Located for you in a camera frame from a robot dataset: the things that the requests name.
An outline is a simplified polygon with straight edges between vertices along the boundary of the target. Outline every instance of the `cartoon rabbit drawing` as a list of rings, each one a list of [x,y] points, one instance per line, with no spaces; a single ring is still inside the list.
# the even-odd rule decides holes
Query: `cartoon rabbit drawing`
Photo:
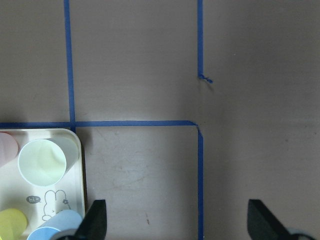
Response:
[[[56,215],[58,212],[62,210],[71,209],[67,200],[67,195],[63,190],[47,191],[44,195],[44,201],[44,215],[42,216],[43,221],[48,221],[50,218],[52,218],[54,215]]]

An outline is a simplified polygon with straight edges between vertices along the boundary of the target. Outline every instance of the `blue tape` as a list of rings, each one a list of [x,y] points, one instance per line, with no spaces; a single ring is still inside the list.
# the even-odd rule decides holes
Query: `blue tape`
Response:
[[[70,122],[0,122],[1,129],[69,128]]]
[[[212,84],[213,81],[204,75],[204,6],[203,0],[197,2],[197,35],[198,35],[198,78]]]
[[[74,71],[73,71],[73,62],[72,62],[69,0],[64,0],[63,5],[64,5],[65,50],[66,50],[67,76],[68,76],[70,129],[71,131],[76,132]]]
[[[156,126],[197,126],[187,120],[164,121],[77,121],[76,127],[156,127]]]
[[[198,240],[204,239],[204,137],[198,129]]]

